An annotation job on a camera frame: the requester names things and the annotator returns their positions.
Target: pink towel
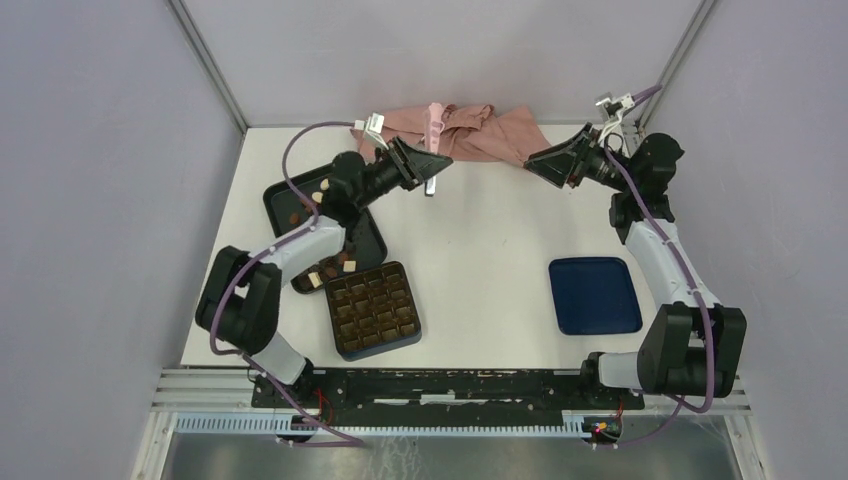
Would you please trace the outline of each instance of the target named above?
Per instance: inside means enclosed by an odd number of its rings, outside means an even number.
[[[407,107],[383,113],[382,136],[386,141],[401,137],[410,145],[424,138],[426,106]],[[439,141],[439,153],[454,160],[494,162],[503,160],[523,166],[527,157],[551,146],[530,109],[518,107],[499,117],[491,105],[472,105],[459,108],[448,105],[442,115],[445,128]],[[359,153],[374,156],[374,147],[362,138],[362,132],[352,130]]]

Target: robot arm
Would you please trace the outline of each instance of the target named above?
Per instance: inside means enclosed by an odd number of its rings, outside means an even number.
[[[304,369],[311,368],[303,357],[277,333],[280,290],[310,265],[335,255],[344,248],[347,229],[356,225],[364,209],[395,187],[413,190],[447,168],[453,160],[418,150],[401,138],[388,143],[378,138],[376,162],[367,165],[356,152],[345,152],[332,162],[329,186],[317,222],[291,232],[291,240],[279,249],[269,247],[248,253],[235,247],[218,252],[195,312],[195,321],[210,331],[218,306],[237,272],[260,252],[270,254],[256,263],[224,306],[218,338],[252,357],[263,369],[287,385],[293,385]]]
[[[602,129],[587,124],[568,141],[531,155],[525,164],[527,170],[559,188],[566,184],[575,188],[589,177],[618,192],[612,196],[610,226],[642,268],[657,305],[657,315],[638,352],[593,353],[584,362],[584,374],[608,387],[650,394],[706,394],[704,321],[687,278],[666,245],[672,242],[707,306],[710,325],[706,327],[714,340],[714,396],[726,397],[733,388],[747,324],[739,309],[722,306],[706,288],[680,246],[665,192],[683,150],[670,136],[655,133],[645,138],[629,158],[610,153],[637,186],[648,213],[669,237],[666,241],[645,217],[621,172],[607,159],[603,140],[634,106],[629,95],[610,97],[598,103],[607,119]],[[693,334],[700,340],[694,345],[690,343]]]

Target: white chocolate piece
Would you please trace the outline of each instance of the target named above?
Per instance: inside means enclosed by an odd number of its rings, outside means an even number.
[[[318,275],[318,272],[312,272],[308,275],[309,281],[312,282],[312,288],[318,288],[321,286],[321,277]]]

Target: black tray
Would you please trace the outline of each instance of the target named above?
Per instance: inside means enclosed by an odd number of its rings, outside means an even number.
[[[306,196],[311,196],[312,193],[321,190],[321,180],[330,174],[333,167],[332,164],[324,165],[315,170],[306,172],[292,178],[292,183],[297,185]],[[280,182],[271,185],[265,190],[262,195],[262,201],[265,203],[265,210],[268,212],[268,219],[271,221],[271,229],[274,235],[279,237],[294,230],[303,223],[309,221],[310,214],[307,213],[306,207],[300,202],[300,199],[294,192],[291,191],[286,182]],[[298,214],[297,223],[290,223],[290,217],[293,213]],[[353,227],[352,232],[348,232],[348,241],[345,241],[344,251],[348,260],[356,261],[356,271],[370,270],[380,266],[386,260],[388,249],[383,241],[380,230],[374,222],[374,217],[366,208],[363,211],[362,218]],[[335,277],[330,277],[327,274],[328,269],[333,269],[342,277],[353,272],[342,272],[342,263],[338,255],[327,257],[324,260],[309,267],[306,271],[299,274],[292,280],[292,287],[298,293],[312,293],[316,290],[324,288],[324,285]],[[307,275],[311,272],[317,272],[321,277],[321,286],[313,288]]]
[[[421,320],[403,265],[389,262],[327,284],[336,350],[347,361],[411,345]]]

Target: white clip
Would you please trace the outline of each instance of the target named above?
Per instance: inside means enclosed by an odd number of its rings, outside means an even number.
[[[598,107],[598,110],[600,110],[601,115],[605,120],[601,133],[598,136],[598,143],[601,144],[603,144],[604,139],[606,139],[613,130],[621,125],[621,122],[624,120],[624,115],[636,106],[636,102],[629,93],[618,98],[610,98],[611,96],[612,95],[610,94],[606,94],[595,102],[595,106]],[[614,104],[619,104],[621,107],[613,113],[607,111],[606,107]]]
[[[374,145],[375,147],[382,148],[384,150],[388,150],[389,145],[383,140],[382,135],[380,133],[383,131],[383,122],[386,120],[386,117],[380,115],[379,113],[372,113],[368,116],[367,119],[357,120],[353,123],[354,130],[362,130],[362,134],[369,143]]]

